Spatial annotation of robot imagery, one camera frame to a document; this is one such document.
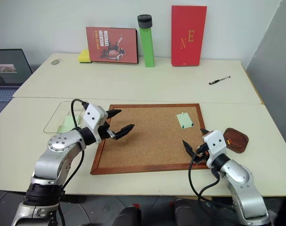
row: laptop keyboard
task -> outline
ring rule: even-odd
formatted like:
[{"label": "laptop keyboard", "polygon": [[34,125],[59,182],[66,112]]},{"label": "laptop keyboard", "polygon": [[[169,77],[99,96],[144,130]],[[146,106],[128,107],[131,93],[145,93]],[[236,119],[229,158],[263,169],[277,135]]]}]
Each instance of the laptop keyboard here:
[{"label": "laptop keyboard", "polygon": [[0,90],[0,101],[10,101],[16,90]]}]

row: black lid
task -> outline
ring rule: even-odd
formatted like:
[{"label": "black lid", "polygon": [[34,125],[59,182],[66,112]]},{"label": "black lid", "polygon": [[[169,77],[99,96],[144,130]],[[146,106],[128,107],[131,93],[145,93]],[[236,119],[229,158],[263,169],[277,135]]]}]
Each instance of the black lid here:
[{"label": "black lid", "polygon": [[148,14],[142,14],[138,16],[138,22],[140,28],[152,27],[152,17]]}]

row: red book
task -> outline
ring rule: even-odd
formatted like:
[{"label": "red book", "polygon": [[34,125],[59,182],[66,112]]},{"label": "red book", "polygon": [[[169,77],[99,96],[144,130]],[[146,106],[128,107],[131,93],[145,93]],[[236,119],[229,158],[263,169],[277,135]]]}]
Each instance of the red book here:
[{"label": "red book", "polygon": [[172,6],[173,66],[198,66],[207,6]]},{"label": "red book", "polygon": [[91,61],[139,62],[136,29],[86,27],[86,34]]}]

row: gold letter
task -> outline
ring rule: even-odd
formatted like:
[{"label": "gold letter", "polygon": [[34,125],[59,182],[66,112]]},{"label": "gold letter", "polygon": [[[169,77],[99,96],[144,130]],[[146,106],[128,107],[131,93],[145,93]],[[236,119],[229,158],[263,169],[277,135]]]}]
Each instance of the gold letter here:
[{"label": "gold letter", "polygon": [[194,31],[189,31],[188,41],[193,41],[193,34],[194,34]]},{"label": "gold letter", "polygon": [[182,49],[182,47],[186,48],[186,40],[184,41],[184,39],[181,39],[181,44],[180,44],[180,49]]}]

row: floor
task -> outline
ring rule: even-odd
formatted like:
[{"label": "floor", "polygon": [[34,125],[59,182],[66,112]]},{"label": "floor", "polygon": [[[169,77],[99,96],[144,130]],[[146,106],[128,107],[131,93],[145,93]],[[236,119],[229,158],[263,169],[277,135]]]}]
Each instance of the floor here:
[{"label": "floor", "polygon": [[[9,226],[12,223],[18,205],[23,200],[22,194],[6,193],[0,191],[0,225]],[[65,216],[66,226],[79,226],[88,224],[94,226],[111,226],[119,213],[134,203],[140,204],[143,226],[176,226],[173,220],[172,203],[176,200],[173,196],[86,196],[85,202],[74,204],[60,202]],[[282,198],[265,198],[268,210],[278,212]],[[198,216],[202,226],[230,226],[230,223],[220,222],[209,218],[199,208],[197,201],[188,200],[194,213]],[[236,215],[230,210],[217,210],[209,203],[204,203],[205,208],[221,217],[236,220]]]}]

